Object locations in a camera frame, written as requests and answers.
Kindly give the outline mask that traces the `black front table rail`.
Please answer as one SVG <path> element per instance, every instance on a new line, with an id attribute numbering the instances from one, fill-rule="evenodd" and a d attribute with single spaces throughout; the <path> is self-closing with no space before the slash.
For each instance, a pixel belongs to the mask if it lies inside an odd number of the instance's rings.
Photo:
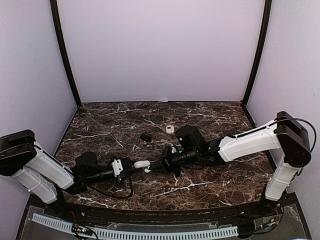
<path id="1" fill-rule="evenodd" d="M 258 207 L 257 202 L 196 210 L 161 211 L 111 209 L 69 202 L 65 203 L 65 205 L 75 213 L 76 219 L 81 223 L 98 225 L 106 222 L 184 224 L 218 221 L 222 223 L 233 223 L 251 221 L 258 217 L 256 210 Z"/>

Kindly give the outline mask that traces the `black round charging case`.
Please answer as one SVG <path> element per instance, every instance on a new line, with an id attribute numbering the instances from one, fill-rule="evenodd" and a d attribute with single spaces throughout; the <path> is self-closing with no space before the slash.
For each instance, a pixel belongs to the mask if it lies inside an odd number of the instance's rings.
<path id="1" fill-rule="evenodd" d="M 152 136 L 148 133 L 142 133 L 140 139 L 146 143 L 150 143 L 152 141 Z"/>

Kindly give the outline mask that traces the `right black frame post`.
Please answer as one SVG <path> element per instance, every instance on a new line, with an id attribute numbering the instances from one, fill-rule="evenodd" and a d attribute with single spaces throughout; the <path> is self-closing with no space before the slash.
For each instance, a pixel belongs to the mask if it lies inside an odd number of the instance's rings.
<path id="1" fill-rule="evenodd" d="M 254 83 L 257 77 L 258 69 L 260 66 L 263 50 L 264 50 L 264 45 L 265 45 L 265 40 L 267 36 L 267 31 L 268 31 L 268 26 L 269 26 L 269 20 L 270 20 L 270 15 L 271 15 L 271 8 L 272 8 L 272 0 L 265 0 L 264 1 L 264 8 L 263 8 L 263 15 L 262 15 L 262 20 L 261 20 L 261 26 L 260 26 L 260 31 L 259 31 L 259 37 L 258 37 L 258 42 L 256 46 L 256 51 L 252 63 L 252 68 L 250 71 L 250 75 L 248 78 L 247 86 L 244 92 L 243 99 L 241 101 L 241 105 L 243 108 L 246 108 L 254 87 Z"/>

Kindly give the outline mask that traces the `left black frame post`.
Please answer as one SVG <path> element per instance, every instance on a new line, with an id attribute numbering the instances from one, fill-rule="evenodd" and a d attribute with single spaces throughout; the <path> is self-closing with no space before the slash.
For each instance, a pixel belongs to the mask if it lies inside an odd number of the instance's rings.
<path id="1" fill-rule="evenodd" d="M 58 9 L 58 1 L 50 0 L 49 2 L 50 2 L 51 14 L 52 14 L 52 19 L 54 24 L 54 30 L 57 38 L 59 51 L 60 51 L 60 56 L 61 56 L 64 70 L 67 76 L 68 84 L 73 95 L 73 99 L 75 101 L 77 108 L 79 108 L 82 105 L 82 101 L 76 86 L 76 81 L 72 72 L 69 56 L 67 53 L 66 43 L 63 35 L 63 29 L 62 29 L 62 24 L 61 24 L 59 9 Z"/>

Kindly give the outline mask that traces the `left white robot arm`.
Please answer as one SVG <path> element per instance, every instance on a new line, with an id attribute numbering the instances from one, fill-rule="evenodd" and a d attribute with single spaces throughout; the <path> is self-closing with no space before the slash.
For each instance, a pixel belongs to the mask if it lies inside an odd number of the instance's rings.
<path id="1" fill-rule="evenodd" d="M 110 165 L 98 163 L 91 151 L 82 153 L 70 168 L 47 153 L 36 141 L 32 130 L 26 129 L 0 138 L 0 174 L 23 185 L 37 195 L 60 218 L 67 218 L 70 206 L 63 201 L 63 193 L 78 195 L 92 189 L 106 197 L 94 184 L 103 181 L 131 180 L 132 170 L 127 160 L 113 158 Z"/>

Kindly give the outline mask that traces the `black frame post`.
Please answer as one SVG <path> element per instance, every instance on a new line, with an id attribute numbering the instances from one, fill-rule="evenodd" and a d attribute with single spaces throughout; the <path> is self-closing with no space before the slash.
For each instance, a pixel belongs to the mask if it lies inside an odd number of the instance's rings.
<path id="1" fill-rule="evenodd" d="M 270 15 L 271 15 L 271 8 L 272 8 L 272 0 L 265 0 L 264 1 L 264 8 L 263 8 L 263 15 L 262 15 L 262 20 L 261 20 L 261 26 L 260 26 L 260 31 L 259 31 L 259 37 L 258 37 L 258 42 L 256 46 L 256 51 L 252 63 L 252 68 L 250 71 L 250 75 L 248 78 L 247 86 L 244 92 L 243 99 L 241 101 L 241 105 L 243 108 L 246 108 L 254 87 L 254 83 L 257 77 L 258 69 L 260 66 L 263 50 L 264 50 L 264 45 L 265 45 L 265 40 L 267 36 L 267 31 L 268 31 L 268 26 L 269 26 L 269 20 L 270 20 Z"/>
<path id="2" fill-rule="evenodd" d="M 51 14 L 52 14 L 52 19 L 54 24 L 54 30 L 57 38 L 59 51 L 60 51 L 60 56 L 61 56 L 64 70 L 67 76 L 68 84 L 73 95 L 73 99 L 75 101 L 77 108 L 79 108 L 82 105 L 82 101 L 76 86 L 76 81 L 72 72 L 69 56 L 67 53 L 66 43 L 63 35 L 63 29 L 62 29 L 62 24 L 61 24 L 59 9 L 58 9 L 58 1 L 50 0 L 49 2 L 50 2 Z"/>

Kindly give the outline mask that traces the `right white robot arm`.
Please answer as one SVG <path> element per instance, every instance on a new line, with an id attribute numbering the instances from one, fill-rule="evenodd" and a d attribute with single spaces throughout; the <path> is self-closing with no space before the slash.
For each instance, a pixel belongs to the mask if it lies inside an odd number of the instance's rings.
<path id="1" fill-rule="evenodd" d="M 178 177 L 183 164 L 218 167 L 248 155 L 280 150 L 282 158 L 266 184 L 265 198 L 255 205 L 255 213 L 266 217 L 298 172 L 311 161 L 316 144 L 310 143 L 309 132 L 302 123 L 309 122 L 280 111 L 262 126 L 211 141 L 206 141 L 196 126 L 185 125 L 175 133 L 181 149 L 167 146 L 161 158 L 147 169 Z"/>

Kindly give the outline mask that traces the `beige gold-rimmed charging case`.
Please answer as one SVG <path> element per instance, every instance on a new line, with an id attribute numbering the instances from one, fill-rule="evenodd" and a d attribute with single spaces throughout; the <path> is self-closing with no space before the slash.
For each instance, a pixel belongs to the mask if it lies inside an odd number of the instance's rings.
<path id="1" fill-rule="evenodd" d="M 175 132 L 175 127 L 173 125 L 167 125 L 165 127 L 165 132 L 167 134 L 173 134 Z"/>

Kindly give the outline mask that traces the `white oval charging case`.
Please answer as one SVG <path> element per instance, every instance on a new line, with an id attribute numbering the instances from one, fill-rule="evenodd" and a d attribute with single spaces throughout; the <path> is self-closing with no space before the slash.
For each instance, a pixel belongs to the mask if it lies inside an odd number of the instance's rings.
<path id="1" fill-rule="evenodd" d="M 136 161 L 133 166 L 135 169 L 141 169 L 141 168 L 148 168 L 150 166 L 150 161 L 149 160 L 140 160 Z"/>

